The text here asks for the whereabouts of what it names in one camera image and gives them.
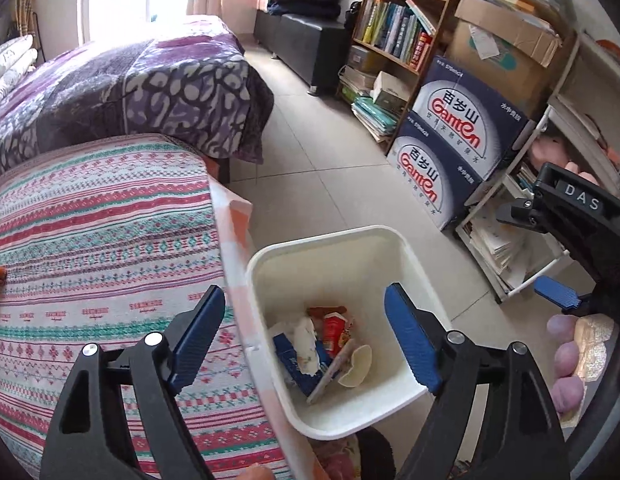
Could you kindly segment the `right hand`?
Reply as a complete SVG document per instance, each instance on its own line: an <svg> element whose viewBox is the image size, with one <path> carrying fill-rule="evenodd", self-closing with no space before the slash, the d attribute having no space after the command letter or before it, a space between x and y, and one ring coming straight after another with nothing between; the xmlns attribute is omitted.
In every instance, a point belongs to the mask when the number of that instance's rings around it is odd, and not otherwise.
<svg viewBox="0 0 620 480"><path fill-rule="evenodd" d="M582 318L557 314L546 328L558 342L556 382L551 388L554 408L560 417L572 416L581 408L587 385L603 376L610 356L606 344L612 340L615 323L604 314Z"/></svg>

